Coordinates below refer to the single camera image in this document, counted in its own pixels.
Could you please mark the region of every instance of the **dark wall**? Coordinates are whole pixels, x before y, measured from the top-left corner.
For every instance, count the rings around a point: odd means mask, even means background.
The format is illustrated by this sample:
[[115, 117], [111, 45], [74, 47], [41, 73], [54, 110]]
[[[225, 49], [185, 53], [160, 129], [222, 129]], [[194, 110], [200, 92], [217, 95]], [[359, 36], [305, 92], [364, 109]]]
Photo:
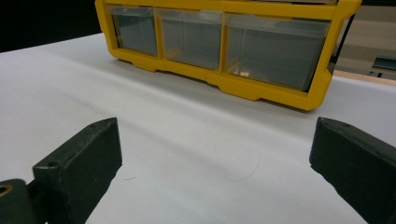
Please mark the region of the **dark wall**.
[[0, 5], [0, 52], [101, 32], [94, 0], [7, 2]]

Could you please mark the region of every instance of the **white table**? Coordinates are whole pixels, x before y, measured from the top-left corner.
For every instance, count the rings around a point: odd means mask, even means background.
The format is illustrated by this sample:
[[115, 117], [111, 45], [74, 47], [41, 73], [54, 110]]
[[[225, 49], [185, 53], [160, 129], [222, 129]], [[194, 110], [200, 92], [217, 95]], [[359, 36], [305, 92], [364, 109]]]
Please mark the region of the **white table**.
[[123, 165], [87, 223], [364, 223], [308, 160], [318, 117], [396, 146], [396, 88], [335, 77], [321, 107], [137, 69], [103, 35], [0, 54], [0, 180], [117, 117]]

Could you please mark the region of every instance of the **yellow frame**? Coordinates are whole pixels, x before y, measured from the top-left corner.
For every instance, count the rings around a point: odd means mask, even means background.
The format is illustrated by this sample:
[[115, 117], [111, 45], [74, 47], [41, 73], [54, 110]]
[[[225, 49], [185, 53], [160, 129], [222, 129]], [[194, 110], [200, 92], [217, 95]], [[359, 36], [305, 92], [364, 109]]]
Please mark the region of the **yellow frame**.
[[[264, 83], [224, 72], [225, 39], [227, 27], [222, 25], [219, 71], [209, 70], [184, 63], [166, 60], [163, 57], [163, 43], [160, 21], [155, 17], [158, 55], [150, 56], [128, 49], [120, 49], [112, 17], [106, 11], [107, 6], [119, 5], [162, 7], [174, 9], [206, 9], [233, 13], [250, 13], [263, 16], [306, 18], [331, 21], [317, 69], [308, 92], [297, 91]], [[327, 5], [298, 5], [287, 3], [265, 3], [249, 1], [219, 0], [96, 0], [95, 6], [102, 32], [106, 36], [107, 47], [111, 55], [149, 71], [170, 71], [187, 77], [201, 79], [218, 86], [223, 92], [249, 100], [266, 99], [283, 105], [311, 110], [320, 106], [332, 80], [327, 69], [332, 50], [346, 18], [359, 10], [361, 0], [339, 0]]]

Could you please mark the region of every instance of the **white tabletop surface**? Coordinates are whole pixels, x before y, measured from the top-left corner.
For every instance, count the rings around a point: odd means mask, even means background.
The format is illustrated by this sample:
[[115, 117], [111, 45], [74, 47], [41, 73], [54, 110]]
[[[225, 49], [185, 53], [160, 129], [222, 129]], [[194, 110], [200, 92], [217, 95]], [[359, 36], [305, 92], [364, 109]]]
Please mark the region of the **white tabletop surface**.
[[310, 168], [318, 117], [396, 146], [396, 88], [334, 77], [301, 112], [114, 59], [102, 34], [0, 54], [0, 180], [117, 117], [123, 165], [87, 223], [365, 223]]

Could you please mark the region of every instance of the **yellow organizer case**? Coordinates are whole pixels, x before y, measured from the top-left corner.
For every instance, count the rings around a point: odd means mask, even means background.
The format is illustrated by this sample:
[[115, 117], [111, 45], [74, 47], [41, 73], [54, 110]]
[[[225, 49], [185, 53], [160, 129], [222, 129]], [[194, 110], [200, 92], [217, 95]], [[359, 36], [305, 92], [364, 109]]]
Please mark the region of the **yellow organizer case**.
[[323, 102], [332, 80], [327, 69], [332, 50], [361, 0], [96, 0], [95, 5], [115, 58], [201, 79], [249, 100], [311, 110]]

